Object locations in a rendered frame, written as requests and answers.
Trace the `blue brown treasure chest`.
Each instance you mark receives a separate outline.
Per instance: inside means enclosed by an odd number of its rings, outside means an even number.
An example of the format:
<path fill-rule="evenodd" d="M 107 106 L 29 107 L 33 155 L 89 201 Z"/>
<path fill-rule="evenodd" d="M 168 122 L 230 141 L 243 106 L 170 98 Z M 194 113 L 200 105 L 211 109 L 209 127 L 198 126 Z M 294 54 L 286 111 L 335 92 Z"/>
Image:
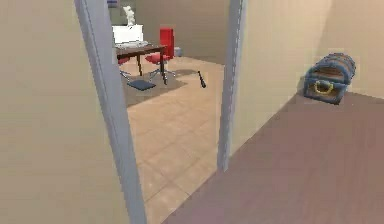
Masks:
<path fill-rule="evenodd" d="M 338 105 L 356 72 L 354 60 L 344 53 L 331 53 L 305 74 L 303 96 Z"/>

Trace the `white laptop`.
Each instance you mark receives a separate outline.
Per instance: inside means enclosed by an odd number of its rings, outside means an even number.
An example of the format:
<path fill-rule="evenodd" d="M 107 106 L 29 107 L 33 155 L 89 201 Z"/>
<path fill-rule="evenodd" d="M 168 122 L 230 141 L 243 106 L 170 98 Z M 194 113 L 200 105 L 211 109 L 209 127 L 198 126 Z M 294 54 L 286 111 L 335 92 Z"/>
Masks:
<path fill-rule="evenodd" d="M 112 30 L 116 46 L 135 48 L 149 44 L 148 41 L 144 40 L 142 25 L 113 26 Z"/>

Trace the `grey door frame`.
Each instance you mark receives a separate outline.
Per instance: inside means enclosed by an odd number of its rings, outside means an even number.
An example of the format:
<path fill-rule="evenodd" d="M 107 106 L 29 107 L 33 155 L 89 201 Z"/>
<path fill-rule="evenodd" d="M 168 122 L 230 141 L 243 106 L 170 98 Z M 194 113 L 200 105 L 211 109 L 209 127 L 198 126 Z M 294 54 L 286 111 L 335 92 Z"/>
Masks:
<path fill-rule="evenodd" d="M 129 224 L 147 224 L 106 0 L 73 0 L 124 195 Z M 228 169 L 248 0 L 230 0 L 217 169 Z"/>

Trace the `white statue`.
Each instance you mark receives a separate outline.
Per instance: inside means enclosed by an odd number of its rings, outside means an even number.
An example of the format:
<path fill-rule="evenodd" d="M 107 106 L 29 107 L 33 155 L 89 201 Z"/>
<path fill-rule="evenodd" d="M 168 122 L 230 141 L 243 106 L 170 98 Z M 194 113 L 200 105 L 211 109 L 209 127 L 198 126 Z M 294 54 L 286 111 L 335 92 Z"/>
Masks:
<path fill-rule="evenodd" d="M 136 22 L 135 22 L 135 13 L 132 10 L 132 8 L 130 6 L 125 6 L 123 8 L 123 10 L 124 10 L 124 12 L 126 14 L 127 25 L 128 26 L 135 25 L 136 24 Z"/>

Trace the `dark brown desk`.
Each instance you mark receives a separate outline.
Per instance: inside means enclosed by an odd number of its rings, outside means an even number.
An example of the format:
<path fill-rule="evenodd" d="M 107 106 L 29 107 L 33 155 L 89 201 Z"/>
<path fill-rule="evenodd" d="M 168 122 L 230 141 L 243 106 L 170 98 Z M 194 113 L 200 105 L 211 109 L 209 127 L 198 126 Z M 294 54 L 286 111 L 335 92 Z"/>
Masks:
<path fill-rule="evenodd" d="M 160 74 L 162 75 L 164 84 L 167 84 L 167 77 L 165 75 L 164 68 L 164 50 L 165 46 L 163 45 L 147 45 L 137 48 L 117 48 L 117 61 L 119 65 L 127 62 L 131 57 L 136 57 L 137 61 L 140 61 L 141 55 L 158 52 L 160 54 Z"/>

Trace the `dark blue flat cushion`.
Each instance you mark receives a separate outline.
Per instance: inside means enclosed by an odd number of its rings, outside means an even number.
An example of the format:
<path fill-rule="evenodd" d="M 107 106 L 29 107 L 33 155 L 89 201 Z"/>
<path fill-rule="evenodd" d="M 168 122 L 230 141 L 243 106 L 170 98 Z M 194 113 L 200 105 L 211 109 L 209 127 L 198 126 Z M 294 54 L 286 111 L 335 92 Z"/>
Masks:
<path fill-rule="evenodd" d="M 145 80 L 134 80 L 127 83 L 128 86 L 140 91 L 145 91 L 155 87 L 155 84 Z"/>

